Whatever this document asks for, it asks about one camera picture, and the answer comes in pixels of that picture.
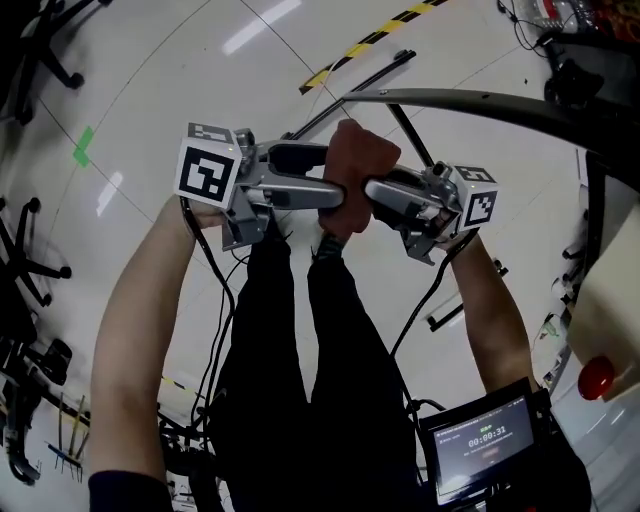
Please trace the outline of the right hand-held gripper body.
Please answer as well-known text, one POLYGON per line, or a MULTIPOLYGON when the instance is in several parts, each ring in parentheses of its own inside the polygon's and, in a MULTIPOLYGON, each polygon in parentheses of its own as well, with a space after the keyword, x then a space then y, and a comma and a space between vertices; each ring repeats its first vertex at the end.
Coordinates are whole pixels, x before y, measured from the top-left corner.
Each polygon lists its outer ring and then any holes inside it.
POLYGON ((421 181, 423 201, 400 233, 407 255, 431 265, 436 245, 491 221, 499 185, 482 167, 443 161, 424 170, 421 181))

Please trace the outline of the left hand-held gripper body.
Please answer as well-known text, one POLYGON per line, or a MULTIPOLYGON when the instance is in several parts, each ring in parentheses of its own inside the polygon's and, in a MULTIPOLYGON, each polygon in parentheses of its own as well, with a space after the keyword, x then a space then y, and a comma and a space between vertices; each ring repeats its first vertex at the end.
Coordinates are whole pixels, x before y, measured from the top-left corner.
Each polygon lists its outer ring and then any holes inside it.
POLYGON ((212 206, 224 214, 222 248, 234 250, 264 238, 270 214, 258 186, 255 137, 251 130, 232 131, 203 123, 190 123, 182 139, 174 192, 212 206))

